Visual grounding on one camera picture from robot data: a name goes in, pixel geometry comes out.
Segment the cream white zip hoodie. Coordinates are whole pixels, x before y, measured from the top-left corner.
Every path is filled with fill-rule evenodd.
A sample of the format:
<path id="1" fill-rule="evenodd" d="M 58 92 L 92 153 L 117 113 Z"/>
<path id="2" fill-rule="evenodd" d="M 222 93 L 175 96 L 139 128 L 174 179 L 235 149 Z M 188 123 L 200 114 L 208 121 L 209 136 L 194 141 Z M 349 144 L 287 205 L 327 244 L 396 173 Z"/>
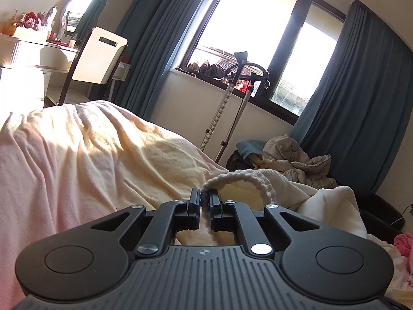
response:
<path id="1" fill-rule="evenodd" d="M 188 189 L 193 184 L 217 189 L 222 200 L 242 202 L 257 211 L 275 204 L 363 239 L 368 237 L 354 191 L 347 186 L 316 189 L 289 181 L 271 169 L 198 173 L 194 179 L 190 175 L 183 172 L 175 176 L 176 187 Z"/>

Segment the pink fluffy garment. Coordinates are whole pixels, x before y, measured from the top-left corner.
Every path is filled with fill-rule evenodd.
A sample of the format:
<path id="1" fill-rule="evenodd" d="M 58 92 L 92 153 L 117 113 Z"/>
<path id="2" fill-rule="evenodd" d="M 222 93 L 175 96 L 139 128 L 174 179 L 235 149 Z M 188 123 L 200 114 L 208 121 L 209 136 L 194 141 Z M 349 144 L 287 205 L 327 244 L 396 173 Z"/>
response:
<path id="1" fill-rule="evenodd" d="M 411 233 L 402 233 L 395 237 L 394 246 L 400 252 L 400 254 L 409 258 L 412 251 L 413 235 Z"/>

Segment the pastel rainbow bed sheet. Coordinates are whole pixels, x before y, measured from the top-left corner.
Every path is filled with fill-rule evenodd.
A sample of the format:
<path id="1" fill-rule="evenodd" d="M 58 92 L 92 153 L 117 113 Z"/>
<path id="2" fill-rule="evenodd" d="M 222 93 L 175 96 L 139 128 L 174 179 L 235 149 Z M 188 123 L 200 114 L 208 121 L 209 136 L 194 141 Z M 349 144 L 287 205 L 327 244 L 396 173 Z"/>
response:
<path id="1" fill-rule="evenodd" d="M 106 101 L 11 113 L 1 123 L 1 308 L 24 295 L 15 261 L 32 242 L 133 204 L 157 209 L 212 182 L 222 199 L 265 201 L 198 147 Z"/>

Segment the beige crumpled quilted jacket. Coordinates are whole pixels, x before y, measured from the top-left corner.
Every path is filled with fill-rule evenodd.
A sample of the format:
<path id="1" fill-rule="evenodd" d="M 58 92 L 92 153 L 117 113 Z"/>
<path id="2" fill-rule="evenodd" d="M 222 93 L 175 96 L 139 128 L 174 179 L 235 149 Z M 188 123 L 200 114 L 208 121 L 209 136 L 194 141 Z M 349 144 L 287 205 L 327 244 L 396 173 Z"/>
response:
<path id="1" fill-rule="evenodd" d="M 331 161 L 330 155 L 310 158 L 297 141 L 285 134 L 265 144 L 259 166 L 276 170 L 289 181 L 316 189 L 333 189 L 337 182 L 328 177 Z"/>

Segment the teal cloth under jacket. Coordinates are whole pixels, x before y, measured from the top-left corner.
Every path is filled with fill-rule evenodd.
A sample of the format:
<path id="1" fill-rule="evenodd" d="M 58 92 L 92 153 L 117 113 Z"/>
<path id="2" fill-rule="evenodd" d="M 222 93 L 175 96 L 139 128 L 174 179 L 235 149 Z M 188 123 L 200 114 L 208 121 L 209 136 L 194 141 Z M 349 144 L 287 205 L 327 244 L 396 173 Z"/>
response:
<path id="1" fill-rule="evenodd" d="M 265 144 L 266 141 L 248 139 L 238 142 L 236 144 L 236 148 L 238 153 L 242 156 L 242 158 L 244 160 L 247 160 L 247 158 L 251 154 L 262 155 Z"/>

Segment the teal curtain right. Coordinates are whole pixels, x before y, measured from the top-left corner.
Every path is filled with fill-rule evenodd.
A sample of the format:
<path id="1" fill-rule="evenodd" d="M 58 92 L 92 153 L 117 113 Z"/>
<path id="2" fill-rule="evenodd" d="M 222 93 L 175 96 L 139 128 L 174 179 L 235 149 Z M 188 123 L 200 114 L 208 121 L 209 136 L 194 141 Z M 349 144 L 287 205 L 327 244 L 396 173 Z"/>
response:
<path id="1" fill-rule="evenodd" d="M 308 155 L 331 155 L 330 175 L 356 192 L 375 193 L 412 113 L 412 51 L 358 0 L 332 57 L 290 131 Z"/>

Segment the teal curtain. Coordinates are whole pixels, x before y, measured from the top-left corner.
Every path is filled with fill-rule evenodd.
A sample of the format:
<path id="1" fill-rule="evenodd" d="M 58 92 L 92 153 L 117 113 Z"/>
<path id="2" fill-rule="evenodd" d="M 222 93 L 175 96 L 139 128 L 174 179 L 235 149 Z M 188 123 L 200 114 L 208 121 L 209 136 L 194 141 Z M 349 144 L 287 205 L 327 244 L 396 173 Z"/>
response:
<path id="1" fill-rule="evenodd" d="M 358 0 L 332 57 L 290 131 L 308 155 L 331 155 L 330 175 L 356 192 L 375 193 L 412 113 L 412 51 Z"/>
<path id="2" fill-rule="evenodd" d="M 127 78 L 113 102 L 147 120 L 190 24 L 206 0 L 134 0 L 116 32 L 128 40 Z"/>

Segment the silver garment steamer stand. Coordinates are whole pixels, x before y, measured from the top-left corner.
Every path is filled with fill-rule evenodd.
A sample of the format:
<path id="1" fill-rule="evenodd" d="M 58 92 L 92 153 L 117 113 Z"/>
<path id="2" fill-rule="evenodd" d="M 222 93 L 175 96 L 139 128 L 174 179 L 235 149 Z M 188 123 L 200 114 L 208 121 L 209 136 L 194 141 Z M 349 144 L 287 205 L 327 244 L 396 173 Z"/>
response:
<path id="1" fill-rule="evenodd" d="M 205 131 L 204 138 L 202 140 L 202 143 L 200 144 L 200 150 L 204 151 L 206 148 L 207 144 L 209 143 L 212 134 L 214 133 L 214 130 L 225 110 L 225 107 L 227 106 L 227 103 L 229 102 L 230 96 L 235 90 L 235 86 L 239 81 L 247 80 L 249 81 L 247 84 L 247 90 L 244 94 L 244 98 L 242 99 L 241 104 L 239 105 L 239 108 L 237 110 L 237 113 L 234 117 L 234 120 L 230 126 L 230 129 L 228 133 L 226 134 L 225 138 L 220 142 L 220 148 L 218 150 L 218 153 L 215 157 L 215 162 L 219 163 L 220 158 L 222 158 L 223 153 L 225 149 L 227 148 L 227 145 L 230 141 L 230 138 L 232 137 L 232 134 L 234 133 L 234 130 L 245 110 L 247 107 L 247 103 L 249 102 L 249 99 L 251 97 L 251 94 L 254 91 L 254 84 L 255 82 L 259 81 L 261 86 L 268 86 L 269 85 L 269 72 L 267 69 L 264 67 L 260 66 L 259 64 L 248 62 L 247 57 L 248 53 L 246 51 L 244 52 L 236 52 L 234 54 L 234 57 L 237 61 L 236 64 L 233 64 L 230 66 L 228 69 L 225 70 L 223 74 L 224 79 L 229 80 L 229 84 L 227 85 L 225 94 L 218 105 L 216 112 L 212 118 L 212 121 L 210 123 L 210 126 L 208 129 Z M 247 75 L 242 75 L 242 71 L 244 70 L 245 67 L 255 67 L 258 70 L 261 71 L 261 75 L 257 74 L 256 72 L 251 72 L 249 76 Z"/>

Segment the white dressing table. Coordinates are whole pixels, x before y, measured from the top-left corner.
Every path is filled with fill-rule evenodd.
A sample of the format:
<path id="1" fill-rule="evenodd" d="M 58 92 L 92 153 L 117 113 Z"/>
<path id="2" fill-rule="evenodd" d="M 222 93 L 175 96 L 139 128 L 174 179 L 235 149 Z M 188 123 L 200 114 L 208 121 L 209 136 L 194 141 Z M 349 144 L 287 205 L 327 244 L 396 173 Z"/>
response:
<path id="1" fill-rule="evenodd" d="M 2 34 L 1 101 L 44 100 L 51 74 L 66 74 L 76 54 L 73 48 Z"/>

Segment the dark framed window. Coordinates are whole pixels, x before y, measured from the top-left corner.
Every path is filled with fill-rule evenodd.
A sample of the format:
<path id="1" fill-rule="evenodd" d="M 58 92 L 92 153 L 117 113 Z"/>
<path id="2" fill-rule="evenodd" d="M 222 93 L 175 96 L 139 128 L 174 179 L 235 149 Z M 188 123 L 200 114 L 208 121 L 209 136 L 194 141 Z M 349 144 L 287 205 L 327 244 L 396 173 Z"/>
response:
<path id="1" fill-rule="evenodd" d="M 295 124 L 332 57 L 346 15 L 323 0 L 213 0 L 179 69 L 224 89 L 223 74 L 246 51 L 244 74 L 269 73 L 254 83 L 252 103 Z"/>

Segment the red items on dresser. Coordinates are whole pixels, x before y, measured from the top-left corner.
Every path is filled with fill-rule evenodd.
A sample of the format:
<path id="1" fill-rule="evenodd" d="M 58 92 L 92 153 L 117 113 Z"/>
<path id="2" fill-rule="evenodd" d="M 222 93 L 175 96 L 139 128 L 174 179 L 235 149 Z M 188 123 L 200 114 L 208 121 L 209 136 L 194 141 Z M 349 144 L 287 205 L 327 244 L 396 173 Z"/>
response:
<path id="1" fill-rule="evenodd" d="M 18 28 L 31 29 L 39 32 L 43 30 L 50 31 L 57 15 L 57 7 L 52 7 L 48 12 L 35 13 L 33 11 L 19 14 L 15 9 L 15 15 L 6 22 L 5 27 L 1 30 L 2 34 L 14 36 Z"/>

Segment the teal curtain left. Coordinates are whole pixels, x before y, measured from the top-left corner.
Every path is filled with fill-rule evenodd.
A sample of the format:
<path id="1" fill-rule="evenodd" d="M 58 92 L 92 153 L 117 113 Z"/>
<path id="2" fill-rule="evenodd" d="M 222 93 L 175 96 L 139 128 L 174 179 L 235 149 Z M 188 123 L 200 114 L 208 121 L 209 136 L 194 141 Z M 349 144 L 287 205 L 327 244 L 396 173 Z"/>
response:
<path id="1" fill-rule="evenodd" d="M 127 78 L 113 102 L 147 120 L 190 24 L 206 0 L 134 0 L 116 32 L 128 40 Z"/>

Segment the wall power socket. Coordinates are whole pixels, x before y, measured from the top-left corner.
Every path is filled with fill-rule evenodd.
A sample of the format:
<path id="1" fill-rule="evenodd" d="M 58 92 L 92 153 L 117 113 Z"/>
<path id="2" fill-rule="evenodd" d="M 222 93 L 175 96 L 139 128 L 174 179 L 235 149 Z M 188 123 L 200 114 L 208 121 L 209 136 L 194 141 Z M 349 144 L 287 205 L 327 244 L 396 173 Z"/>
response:
<path id="1" fill-rule="evenodd" d="M 130 64 L 127 64 L 125 62 L 120 62 L 118 64 L 117 69 L 115 70 L 115 73 L 113 74 L 113 80 L 125 81 L 128 76 L 129 70 L 130 70 Z"/>

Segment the cream chair with black frame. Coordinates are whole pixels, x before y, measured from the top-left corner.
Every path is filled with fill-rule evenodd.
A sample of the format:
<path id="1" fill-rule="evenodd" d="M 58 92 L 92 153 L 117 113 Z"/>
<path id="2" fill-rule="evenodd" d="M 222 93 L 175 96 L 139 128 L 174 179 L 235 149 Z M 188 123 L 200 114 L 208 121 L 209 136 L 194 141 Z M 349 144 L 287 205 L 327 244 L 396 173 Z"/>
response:
<path id="1" fill-rule="evenodd" d="M 64 81 L 56 105 L 64 104 L 72 81 L 108 86 L 128 47 L 128 40 L 100 27 L 84 38 Z"/>

